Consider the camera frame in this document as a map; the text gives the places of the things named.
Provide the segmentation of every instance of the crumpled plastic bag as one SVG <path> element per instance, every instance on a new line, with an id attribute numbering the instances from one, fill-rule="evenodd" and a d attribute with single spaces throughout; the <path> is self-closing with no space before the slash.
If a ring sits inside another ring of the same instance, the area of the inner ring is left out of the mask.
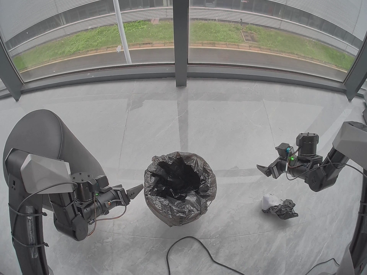
<path id="1" fill-rule="evenodd" d="M 294 206 L 296 204 L 291 199 L 283 201 L 272 194 L 264 195 L 261 202 L 261 208 L 264 213 L 277 215 L 282 220 L 298 217 L 298 213 L 295 213 L 293 209 Z"/>
<path id="2" fill-rule="evenodd" d="M 170 227 L 204 215 L 216 193 L 217 181 L 209 164 L 193 153 L 154 156 L 144 173 L 146 204 Z"/>

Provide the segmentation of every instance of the grass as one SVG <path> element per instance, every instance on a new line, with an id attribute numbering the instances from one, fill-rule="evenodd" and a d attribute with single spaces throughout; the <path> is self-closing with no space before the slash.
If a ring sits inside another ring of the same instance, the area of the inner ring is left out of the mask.
<path id="1" fill-rule="evenodd" d="M 159 24 L 153 25 L 147 21 L 135 21 L 125 23 L 124 28 L 129 44 L 173 42 L 172 22 L 161 21 Z M 262 47 L 310 56 L 345 70 L 348 70 L 354 61 L 354 57 L 342 51 L 301 36 L 252 25 L 245 26 L 245 30 L 256 33 L 258 45 Z M 239 24 L 192 21 L 190 23 L 190 42 L 198 41 L 244 43 Z M 117 25 L 102 26 L 32 48 L 14 57 L 13 62 L 17 69 L 22 71 L 43 62 L 71 56 L 79 51 L 117 45 L 121 45 Z"/>

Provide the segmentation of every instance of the building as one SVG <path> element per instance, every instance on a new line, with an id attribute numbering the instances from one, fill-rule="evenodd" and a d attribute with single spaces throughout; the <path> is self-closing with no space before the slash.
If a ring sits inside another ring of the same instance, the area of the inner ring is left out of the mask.
<path id="1" fill-rule="evenodd" d="M 172 19 L 172 0 L 119 0 L 123 21 Z M 356 55 L 367 0 L 190 0 L 191 19 L 268 26 Z M 116 23 L 112 0 L 0 0 L 0 34 L 11 56 L 69 34 Z"/>

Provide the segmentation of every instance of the drain grate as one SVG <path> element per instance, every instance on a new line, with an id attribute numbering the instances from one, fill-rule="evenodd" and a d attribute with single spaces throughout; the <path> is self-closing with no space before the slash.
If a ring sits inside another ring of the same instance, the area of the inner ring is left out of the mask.
<path id="1" fill-rule="evenodd" d="M 246 42 L 257 42 L 257 36 L 253 32 L 242 30 L 242 37 Z"/>

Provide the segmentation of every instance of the trash bin opening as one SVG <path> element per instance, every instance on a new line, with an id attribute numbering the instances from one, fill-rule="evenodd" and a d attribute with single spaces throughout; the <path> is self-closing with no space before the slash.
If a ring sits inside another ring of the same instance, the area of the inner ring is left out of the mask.
<path id="1" fill-rule="evenodd" d="M 158 177 L 151 191 L 153 196 L 183 201 L 188 193 L 199 190 L 200 176 L 182 157 L 178 157 L 172 164 L 159 162 L 158 166 L 163 170 L 160 174 L 152 172 L 152 176 Z"/>

